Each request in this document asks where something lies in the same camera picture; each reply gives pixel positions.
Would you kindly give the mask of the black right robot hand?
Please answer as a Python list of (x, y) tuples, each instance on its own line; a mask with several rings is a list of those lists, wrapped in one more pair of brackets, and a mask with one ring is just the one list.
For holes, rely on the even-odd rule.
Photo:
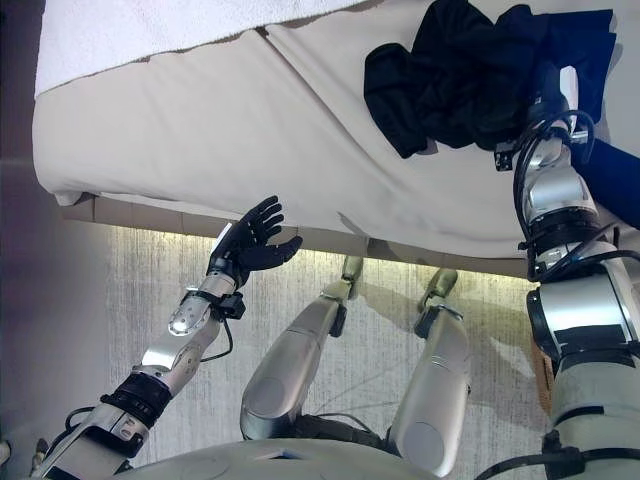
[(529, 93), (529, 121), (541, 121), (552, 114), (577, 110), (578, 73), (571, 65), (558, 67), (550, 61), (541, 62), (534, 70)]

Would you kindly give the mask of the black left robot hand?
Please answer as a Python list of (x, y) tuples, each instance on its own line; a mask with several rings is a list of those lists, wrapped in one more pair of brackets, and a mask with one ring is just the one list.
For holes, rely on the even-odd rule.
[(282, 209), (279, 198), (274, 195), (232, 224), (211, 253), (206, 275), (223, 273), (231, 277), (239, 289), (252, 272), (273, 269), (291, 260), (302, 246), (301, 236), (270, 244), (282, 231)]

